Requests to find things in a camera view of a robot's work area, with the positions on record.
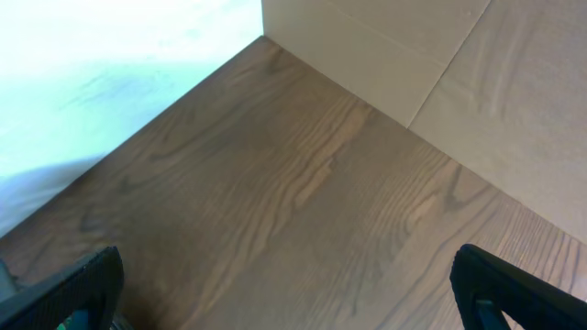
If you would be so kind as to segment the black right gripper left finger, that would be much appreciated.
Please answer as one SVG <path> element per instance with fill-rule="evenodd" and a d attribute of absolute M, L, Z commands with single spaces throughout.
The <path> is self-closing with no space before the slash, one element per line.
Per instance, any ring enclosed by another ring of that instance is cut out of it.
<path fill-rule="evenodd" d="M 1 264 L 1 330 L 121 330 L 116 312 L 124 286 L 116 247 L 89 254 L 34 285 L 17 282 Z"/>

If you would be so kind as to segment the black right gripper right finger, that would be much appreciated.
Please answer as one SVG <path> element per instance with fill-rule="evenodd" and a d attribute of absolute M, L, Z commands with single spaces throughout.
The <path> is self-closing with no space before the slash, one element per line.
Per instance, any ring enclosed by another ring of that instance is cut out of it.
<path fill-rule="evenodd" d="M 455 254 L 449 275 L 466 330 L 584 329 L 586 302 L 472 244 Z"/>

